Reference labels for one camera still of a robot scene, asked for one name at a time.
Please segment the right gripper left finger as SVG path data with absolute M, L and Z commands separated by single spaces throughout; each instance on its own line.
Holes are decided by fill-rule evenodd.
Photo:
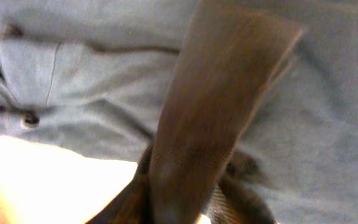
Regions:
M 149 164 L 153 146 L 139 160 L 133 179 L 86 224 L 153 223 L 149 202 Z

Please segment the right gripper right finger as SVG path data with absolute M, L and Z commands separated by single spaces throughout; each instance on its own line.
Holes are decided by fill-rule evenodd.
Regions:
M 259 172 L 256 160 L 239 150 L 220 178 L 205 207 L 211 223 L 275 224 L 275 217 L 262 197 L 245 186 L 250 176 Z

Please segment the dark navy shirt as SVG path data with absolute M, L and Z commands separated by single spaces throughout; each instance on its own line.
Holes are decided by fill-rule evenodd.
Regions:
M 0 135 L 134 160 L 196 1 L 0 1 Z M 235 1 L 305 34 L 239 142 L 282 223 L 358 223 L 358 1 Z

